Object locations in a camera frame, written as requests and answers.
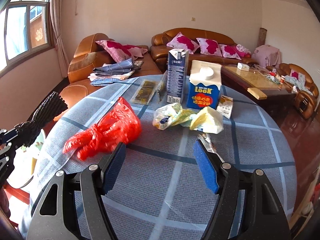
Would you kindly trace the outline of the black foam net sleeve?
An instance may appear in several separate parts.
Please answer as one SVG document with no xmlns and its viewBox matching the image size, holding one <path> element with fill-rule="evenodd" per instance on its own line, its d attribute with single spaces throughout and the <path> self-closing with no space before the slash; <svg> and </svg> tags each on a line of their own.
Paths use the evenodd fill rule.
<svg viewBox="0 0 320 240">
<path fill-rule="evenodd" d="M 52 92 L 33 113 L 31 120 L 15 126 L 17 133 L 14 141 L 16 149 L 21 146 L 29 147 L 32 145 L 41 129 L 67 109 L 68 106 L 59 93 Z"/>
</svg>

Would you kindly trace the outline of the red plastic bag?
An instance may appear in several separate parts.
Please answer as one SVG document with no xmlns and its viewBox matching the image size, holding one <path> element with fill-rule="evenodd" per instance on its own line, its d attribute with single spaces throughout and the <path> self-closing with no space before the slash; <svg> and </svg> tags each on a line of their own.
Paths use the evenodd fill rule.
<svg viewBox="0 0 320 240">
<path fill-rule="evenodd" d="M 81 161 L 99 153 L 111 153 L 122 142 L 125 145 L 135 141 L 142 132 L 140 119 L 131 105 L 123 98 L 114 105 L 96 124 L 76 133 L 64 144 L 64 154 L 76 150 Z"/>
</svg>

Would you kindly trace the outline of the yellow white plastic bag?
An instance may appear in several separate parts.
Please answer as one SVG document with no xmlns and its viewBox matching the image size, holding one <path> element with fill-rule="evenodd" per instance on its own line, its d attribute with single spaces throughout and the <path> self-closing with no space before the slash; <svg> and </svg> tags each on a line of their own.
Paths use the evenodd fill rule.
<svg viewBox="0 0 320 240">
<path fill-rule="evenodd" d="M 152 125 L 161 131 L 181 125 L 191 131 L 219 134 L 223 131 L 223 116 L 211 107 L 204 107 L 196 113 L 176 102 L 158 108 L 153 114 Z"/>
</svg>

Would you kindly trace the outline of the clear plastic wrapper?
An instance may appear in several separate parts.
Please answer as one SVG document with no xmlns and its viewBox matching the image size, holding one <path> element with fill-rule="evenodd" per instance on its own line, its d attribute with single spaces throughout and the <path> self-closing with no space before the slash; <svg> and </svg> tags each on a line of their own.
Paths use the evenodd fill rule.
<svg viewBox="0 0 320 240">
<path fill-rule="evenodd" d="M 203 146 L 206 148 L 208 152 L 216 154 L 222 163 L 225 162 L 223 158 L 218 154 L 209 133 L 201 133 L 197 136 L 197 138 L 200 139 Z"/>
</svg>

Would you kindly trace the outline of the round metal basin bin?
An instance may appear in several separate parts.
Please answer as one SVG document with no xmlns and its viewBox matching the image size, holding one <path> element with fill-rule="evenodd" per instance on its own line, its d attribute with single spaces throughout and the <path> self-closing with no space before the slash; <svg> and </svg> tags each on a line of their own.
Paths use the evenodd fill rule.
<svg viewBox="0 0 320 240">
<path fill-rule="evenodd" d="M 33 179 L 35 165 L 45 139 L 45 131 L 41 129 L 40 134 L 37 136 L 35 142 L 31 146 L 21 146 L 16 151 L 16 156 L 14 158 L 15 169 L 7 179 L 8 183 L 13 188 L 23 188 L 27 186 Z"/>
</svg>

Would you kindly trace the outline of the folded blue plaid clothes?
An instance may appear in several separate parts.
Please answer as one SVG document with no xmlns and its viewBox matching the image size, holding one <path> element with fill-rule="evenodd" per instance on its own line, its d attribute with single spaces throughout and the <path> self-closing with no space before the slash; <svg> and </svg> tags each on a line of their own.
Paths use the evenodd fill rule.
<svg viewBox="0 0 320 240">
<path fill-rule="evenodd" d="M 105 87 L 113 83 L 124 81 L 141 69 L 143 61 L 128 59 L 120 63 L 103 64 L 94 68 L 88 79 L 92 86 Z"/>
</svg>

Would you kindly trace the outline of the small white paper packet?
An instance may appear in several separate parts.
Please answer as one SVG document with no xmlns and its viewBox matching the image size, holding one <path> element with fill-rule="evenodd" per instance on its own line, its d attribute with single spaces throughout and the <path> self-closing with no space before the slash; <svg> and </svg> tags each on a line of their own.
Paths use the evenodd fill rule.
<svg viewBox="0 0 320 240">
<path fill-rule="evenodd" d="M 228 96 L 221 95 L 216 110 L 220 114 L 222 114 L 225 118 L 230 119 L 232 114 L 232 109 L 233 109 L 233 99 Z"/>
</svg>

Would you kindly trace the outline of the wooden coffee table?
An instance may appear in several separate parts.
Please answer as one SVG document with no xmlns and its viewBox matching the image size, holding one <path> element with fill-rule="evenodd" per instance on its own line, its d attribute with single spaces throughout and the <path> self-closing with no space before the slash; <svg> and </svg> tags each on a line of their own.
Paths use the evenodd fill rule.
<svg viewBox="0 0 320 240">
<path fill-rule="evenodd" d="M 268 80 L 255 69 L 248 72 L 239 70 L 236 66 L 222 66 L 222 84 L 230 87 L 256 102 L 292 101 L 296 93 L 284 83 L 276 84 Z"/>
</svg>

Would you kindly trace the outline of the pink pillow on chaise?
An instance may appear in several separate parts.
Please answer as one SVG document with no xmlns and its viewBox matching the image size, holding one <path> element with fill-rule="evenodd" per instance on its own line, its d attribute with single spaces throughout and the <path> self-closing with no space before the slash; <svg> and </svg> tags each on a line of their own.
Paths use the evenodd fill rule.
<svg viewBox="0 0 320 240">
<path fill-rule="evenodd" d="M 148 52 L 147 49 L 139 46 L 129 44 L 122 45 L 121 43 L 111 40 L 96 41 L 96 44 L 107 51 L 116 63 L 120 63 L 128 59 L 132 59 L 134 61 L 138 58 L 143 58 Z"/>
</svg>

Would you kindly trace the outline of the clear packet strip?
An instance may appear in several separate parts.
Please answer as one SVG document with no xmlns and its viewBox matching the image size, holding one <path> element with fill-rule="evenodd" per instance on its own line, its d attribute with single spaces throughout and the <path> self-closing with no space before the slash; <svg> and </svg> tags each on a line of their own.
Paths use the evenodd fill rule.
<svg viewBox="0 0 320 240">
<path fill-rule="evenodd" d="M 168 71 L 166 70 L 157 86 L 157 96 L 158 96 L 158 102 L 160 103 L 167 91 L 167 81 L 168 81 Z"/>
<path fill-rule="evenodd" d="M 155 94 L 157 86 L 157 81 L 143 80 L 131 98 L 131 102 L 135 104 L 148 105 Z"/>
</svg>

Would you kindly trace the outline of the dark blue milk carton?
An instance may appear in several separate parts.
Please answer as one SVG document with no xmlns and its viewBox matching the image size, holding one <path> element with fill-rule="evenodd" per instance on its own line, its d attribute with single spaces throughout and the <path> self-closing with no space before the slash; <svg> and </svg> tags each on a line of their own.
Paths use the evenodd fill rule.
<svg viewBox="0 0 320 240">
<path fill-rule="evenodd" d="M 174 48 L 168 52 L 167 102 L 182 103 L 188 70 L 189 51 Z"/>
</svg>

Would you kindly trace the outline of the beige curtain right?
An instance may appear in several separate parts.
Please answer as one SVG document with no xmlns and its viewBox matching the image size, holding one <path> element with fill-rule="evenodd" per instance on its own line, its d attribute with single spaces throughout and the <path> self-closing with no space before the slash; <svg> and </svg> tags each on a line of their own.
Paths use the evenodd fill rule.
<svg viewBox="0 0 320 240">
<path fill-rule="evenodd" d="M 63 39 L 61 36 L 61 10 L 62 0 L 50 0 L 50 18 L 54 34 L 55 49 L 57 51 L 57 58 L 60 66 L 60 72 L 62 77 L 67 77 L 69 63 Z"/>
</svg>

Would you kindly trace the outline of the pink cloth covered object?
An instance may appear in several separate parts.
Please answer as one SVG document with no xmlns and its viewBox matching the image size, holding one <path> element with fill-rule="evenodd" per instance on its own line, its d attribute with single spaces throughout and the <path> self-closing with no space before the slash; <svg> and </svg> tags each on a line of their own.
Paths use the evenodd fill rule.
<svg viewBox="0 0 320 240">
<path fill-rule="evenodd" d="M 282 63 L 280 49 L 271 45 L 262 45 L 255 48 L 252 59 L 263 68 L 268 66 L 277 68 Z"/>
</svg>

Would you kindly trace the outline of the pink floral pillow right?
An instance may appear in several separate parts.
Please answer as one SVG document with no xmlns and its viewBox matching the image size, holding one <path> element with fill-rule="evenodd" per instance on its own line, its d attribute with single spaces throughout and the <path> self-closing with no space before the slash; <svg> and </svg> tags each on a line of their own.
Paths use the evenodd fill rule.
<svg viewBox="0 0 320 240">
<path fill-rule="evenodd" d="M 241 57 L 232 46 L 219 44 L 219 48 L 224 58 L 241 60 Z"/>
</svg>

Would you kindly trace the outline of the pink floral pillow left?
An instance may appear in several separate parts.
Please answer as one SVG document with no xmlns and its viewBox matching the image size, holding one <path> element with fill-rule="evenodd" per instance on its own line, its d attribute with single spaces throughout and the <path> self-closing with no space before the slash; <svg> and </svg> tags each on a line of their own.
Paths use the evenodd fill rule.
<svg viewBox="0 0 320 240">
<path fill-rule="evenodd" d="M 184 36 L 179 32 L 170 42 L 166 44 L 167 47 L 187 50 L 189 54 L 194 54 L 200 45 L 190 38 Z"/>
</svg>

